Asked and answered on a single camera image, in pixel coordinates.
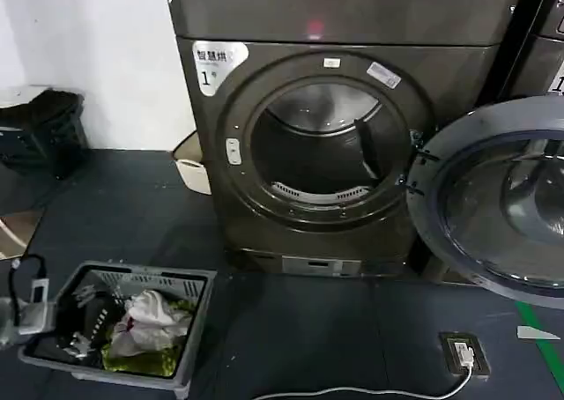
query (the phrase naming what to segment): dryer top panel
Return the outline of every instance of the dryer top panel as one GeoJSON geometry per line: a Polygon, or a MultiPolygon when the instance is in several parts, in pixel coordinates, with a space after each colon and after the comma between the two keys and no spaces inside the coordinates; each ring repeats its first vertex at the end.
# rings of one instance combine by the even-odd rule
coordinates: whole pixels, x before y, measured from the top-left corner
{"type": "Polygon", "coordinates": [[[191,39],[490,46],[517,0],[169,0],[191,39]]]}

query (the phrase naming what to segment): electrical floor outlet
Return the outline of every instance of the electrical floor outlet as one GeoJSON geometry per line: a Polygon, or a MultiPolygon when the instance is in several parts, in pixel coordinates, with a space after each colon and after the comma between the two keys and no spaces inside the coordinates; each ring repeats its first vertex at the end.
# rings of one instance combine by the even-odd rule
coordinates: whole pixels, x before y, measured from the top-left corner
{"type": "Polygon", "coordinates": [[[447,366],[452,374],[463,375],[468,373],[468,369],[460,365],[455,343],[466,343],[474,351],[472,374],[490,374],[490,366],[487,365],[486,356],[484,356],[484,351],[476,336],[463,332],[442,332],[439,334],[439,338],[441,339],[442,351],[444,352],[445,360],[447,360],[447,366]]]}

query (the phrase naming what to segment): dark gray floor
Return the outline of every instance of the dark gray floor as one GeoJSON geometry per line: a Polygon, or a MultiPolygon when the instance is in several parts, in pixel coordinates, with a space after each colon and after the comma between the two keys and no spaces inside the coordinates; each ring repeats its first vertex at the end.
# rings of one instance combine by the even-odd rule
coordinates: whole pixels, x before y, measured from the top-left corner
{"type": "MultiPolygon", "coordinates": [[[[442,394],[458,379],[442,357],[441,331],[478,336],[492,368],[454,398],[561,398],[536,345],[516,339],[521,321],[511,300],[468,286],[234,272],[211,199],[188,191],[165,153],[99,152],[64,182],[0,168],[0,213],[42,205],[32,251],[47,257],[53,290],[85,260],[219,270],[190,398],[249,400],[335,385],[442,394]]],[[[0,281],[7,270],[0,263],[0,281]]],[[[564,314],[536,310],[562,335],[564,314]]],[[[0,384],[9,399],[174,398],[76,381],[24,365],[13,350],[0,352],[0,384]]]]}

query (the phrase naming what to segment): charging cord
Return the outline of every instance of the charging cord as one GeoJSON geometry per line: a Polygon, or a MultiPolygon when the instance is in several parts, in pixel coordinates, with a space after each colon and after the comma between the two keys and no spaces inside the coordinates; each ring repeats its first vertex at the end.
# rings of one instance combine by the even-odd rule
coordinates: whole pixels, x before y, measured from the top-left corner
{"type": "Polygon", "coordinates": [[[360,389],[357,387],[334,387],[331,389],[322,389],[319,391],[309,391],[309,392],[294,392],[294,393],[276,393],[267,394],[265,396],[255,397],[253,400],[267,400],[270,398],[280,398],[280,397],[313,397],[313,396],[323,396],[325,394],[334,393],[337,391],[353,391],[356,393],[363,393],[369,395],[397,395],[397,396],[409,396],[414,398],[422,398],[424,400],[445,400],[446,398],[454,396],[458,391],[464,388],[468,381],[472,377],[472,368],[474,366],[474,352],[471,347],[466,343],[455,343],[455,350],[458,356],[458,361],[461,367],[468,369],[468,374],[463,379],[463,381],[458,384],[449,393],[442,396],[427,396],[425,394],[410,393],[409,391],[401,391],[397,389],[383,389],[383,390],[372,390],[372,389],[360,389]]]}

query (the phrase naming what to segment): white container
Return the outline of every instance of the white container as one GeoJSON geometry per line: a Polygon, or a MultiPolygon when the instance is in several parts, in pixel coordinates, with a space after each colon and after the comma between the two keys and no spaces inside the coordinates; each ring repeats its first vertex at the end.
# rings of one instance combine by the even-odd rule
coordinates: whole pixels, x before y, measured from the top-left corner
{"type": "Polygon", "coordinates": [[[210,181],[202,164],[202,149],[196,132],[186,137],[173,151],[178,172],[190,190],[210,195],[210,181]]]}

